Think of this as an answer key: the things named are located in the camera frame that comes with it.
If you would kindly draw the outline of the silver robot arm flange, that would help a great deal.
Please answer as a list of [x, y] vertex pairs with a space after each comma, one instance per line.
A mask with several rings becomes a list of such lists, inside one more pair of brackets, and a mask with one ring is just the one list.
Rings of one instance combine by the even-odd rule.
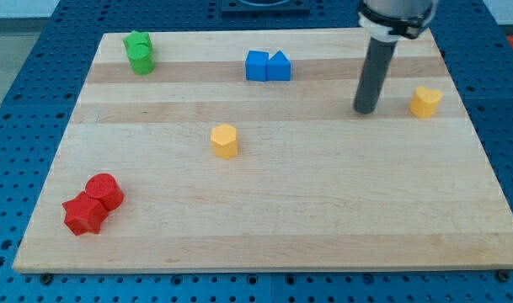
[[381, 42], [417, 39], [436, 15], [438, 0], [360, 0], [359, 25]]

